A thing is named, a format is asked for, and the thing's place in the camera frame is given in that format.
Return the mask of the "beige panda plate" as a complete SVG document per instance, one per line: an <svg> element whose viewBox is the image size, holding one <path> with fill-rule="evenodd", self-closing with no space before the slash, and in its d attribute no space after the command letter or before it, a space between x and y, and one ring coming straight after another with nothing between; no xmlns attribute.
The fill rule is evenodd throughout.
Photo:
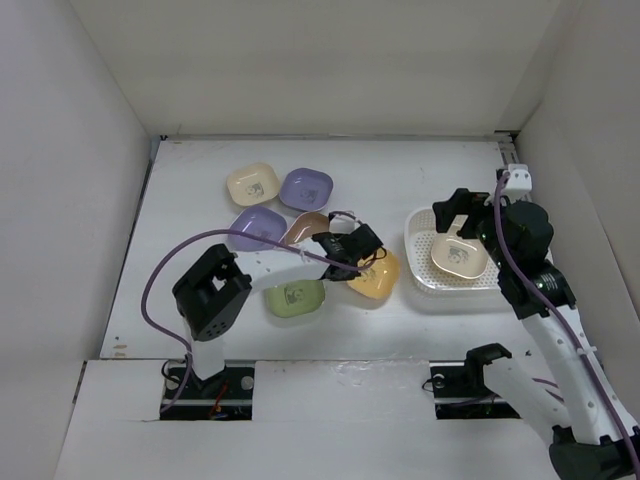
<svg viewBox="0 0 640 480"><path fill-rule="evenodd" d="M431 248L431 260L440 270L466 280L482 276L488 254L478 240L456 235L437 234Z"/></svg>

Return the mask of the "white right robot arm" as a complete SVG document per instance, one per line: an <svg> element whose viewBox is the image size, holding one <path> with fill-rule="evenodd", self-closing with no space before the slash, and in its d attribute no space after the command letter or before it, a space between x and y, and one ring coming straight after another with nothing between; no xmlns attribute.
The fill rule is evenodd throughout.
<svg viewBox="0 0 640 480"><path fill-rule="evenodd" d="M433 205L436 229L466 220L457 234L479 241L499 269L498 286L536 343L556 384L551 393L499 343L467 352L442 381L467 397L504 399L548 449L561 479L639 474L639 423L614 392L586 338L568 281L547 258L554 235L547 212L505 195L457 189Z"/></svg>

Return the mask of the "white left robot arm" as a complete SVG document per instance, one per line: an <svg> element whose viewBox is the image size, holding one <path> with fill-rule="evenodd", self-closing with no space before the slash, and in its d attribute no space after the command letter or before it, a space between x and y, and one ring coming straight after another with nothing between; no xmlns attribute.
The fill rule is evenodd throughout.
<svg viewBox="0 0 640 480"><path fill-rule="evenodd" d="M172 294L191 337L188 384L201 396L222 387L225 368L220 337L234 325L251 293L291 282L355 279L383 249L369 225L350 233L321 232L292 245L232 252L208 248L175 283Z"/></svg>

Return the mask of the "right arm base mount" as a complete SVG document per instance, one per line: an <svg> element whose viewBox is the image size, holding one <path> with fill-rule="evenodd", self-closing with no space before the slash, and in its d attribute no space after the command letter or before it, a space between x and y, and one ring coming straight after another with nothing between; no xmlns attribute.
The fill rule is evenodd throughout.
<svg viewBox="0 0 640 480"><path fill-rule="evenodd" d="M484 368L512 354L499 343L469 350L462 360L429 362L422 389L431 393L437 420L520 419L520 415L484 379Z"/></svg>

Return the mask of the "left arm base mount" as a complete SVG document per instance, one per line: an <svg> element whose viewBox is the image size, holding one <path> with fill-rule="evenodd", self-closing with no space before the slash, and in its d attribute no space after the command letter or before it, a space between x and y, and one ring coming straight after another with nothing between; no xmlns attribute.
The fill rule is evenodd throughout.
<svg viewBox="0 0 640 480"><path fill-rule="evenodd" d="M183 362L167 361L159 418L163 421L250 421L253 415L254 362L232 361L214 377L191 374L178 394L185 373Z"/></svg>

